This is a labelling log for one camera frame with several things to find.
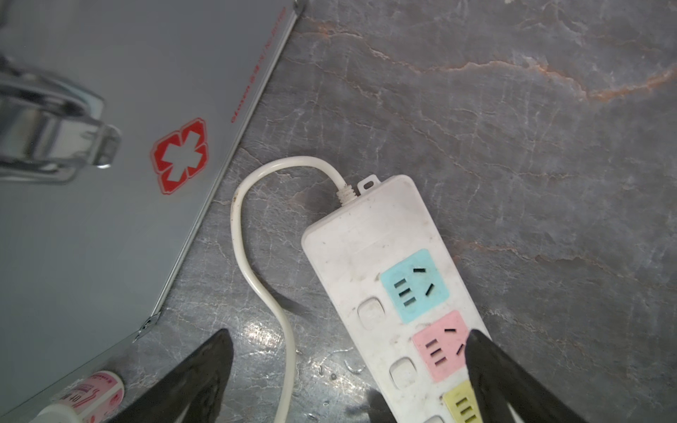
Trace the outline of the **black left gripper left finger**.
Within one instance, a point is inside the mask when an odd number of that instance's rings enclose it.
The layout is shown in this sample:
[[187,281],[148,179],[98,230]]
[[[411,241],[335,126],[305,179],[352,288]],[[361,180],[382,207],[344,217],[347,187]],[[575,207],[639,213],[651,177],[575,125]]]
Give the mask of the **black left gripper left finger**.
[[215,422],[234,362],[226,329],[216,331],[190,356],[113,422]]

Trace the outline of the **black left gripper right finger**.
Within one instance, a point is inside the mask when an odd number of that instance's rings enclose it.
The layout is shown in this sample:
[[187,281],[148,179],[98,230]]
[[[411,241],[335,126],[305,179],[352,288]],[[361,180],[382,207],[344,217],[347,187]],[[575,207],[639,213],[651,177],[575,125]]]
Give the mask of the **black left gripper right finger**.
[[585,422],[479,330],[469,332],[465,362],[485,422]]

